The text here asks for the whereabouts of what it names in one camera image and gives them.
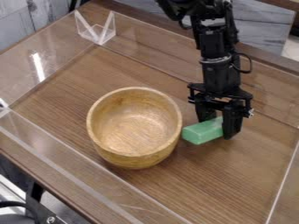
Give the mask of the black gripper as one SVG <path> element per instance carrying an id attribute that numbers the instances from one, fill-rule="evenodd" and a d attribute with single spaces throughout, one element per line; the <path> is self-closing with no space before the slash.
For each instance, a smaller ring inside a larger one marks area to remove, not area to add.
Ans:
<path id="1" fill-rule="evenodd" d="M 199 122 L 216 117 L 223 111 L 223 136 L 229 140 L 242 129 L 243 117 L 252 115 L 252 94 L 240 88 L 240 75 L 250 74 L 251 68 L 240 69 L 240 57 L 228 55 L 219 59 L 200 60 L 203 83 L 189 83 L 189 103 L 195 104 Z"/>

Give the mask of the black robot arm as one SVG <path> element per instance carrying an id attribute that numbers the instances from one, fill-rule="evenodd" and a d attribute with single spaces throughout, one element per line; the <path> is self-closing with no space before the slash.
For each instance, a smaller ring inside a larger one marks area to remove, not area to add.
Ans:
<path id="1" fill-rule="evenodd" d="M 242 130 L 243 120 L 252 116 L 254 95 L 240 88 L 242 74 L 250 74 L 236 50 L 239 30 L 231 0 L 155 0 L 167 17 L 189 25 L 196 49 L 200 51 L 201 83 L 188 85 L 188 101 L 195 105 L 199 123 L 204 124 L 221 113 L 223 137 L 231 139 Z"/>

